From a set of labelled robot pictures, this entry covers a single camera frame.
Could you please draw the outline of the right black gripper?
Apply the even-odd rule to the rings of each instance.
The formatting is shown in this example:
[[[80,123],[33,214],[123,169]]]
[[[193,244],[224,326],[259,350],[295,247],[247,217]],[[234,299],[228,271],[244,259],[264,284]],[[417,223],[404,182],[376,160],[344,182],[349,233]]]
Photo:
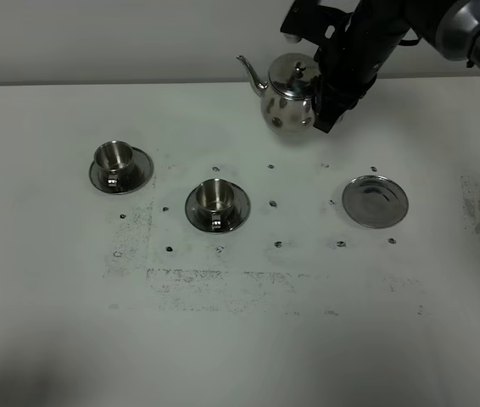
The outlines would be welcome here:
[[[318,47],[315,88],[317,130],[330,130],[376,81],[379,69],[410,29],[403,1],[361,1]]]

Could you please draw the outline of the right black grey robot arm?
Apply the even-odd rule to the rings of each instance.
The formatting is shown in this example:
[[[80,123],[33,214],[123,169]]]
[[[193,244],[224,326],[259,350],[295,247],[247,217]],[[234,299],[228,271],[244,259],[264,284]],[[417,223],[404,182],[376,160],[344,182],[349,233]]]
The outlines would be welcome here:
[[[480,1],[363,0],[352,13],[295,1],[281,32],[317,46],[314,126],[324,132],[366,95],[398,46],[426,41],[480,69]]]

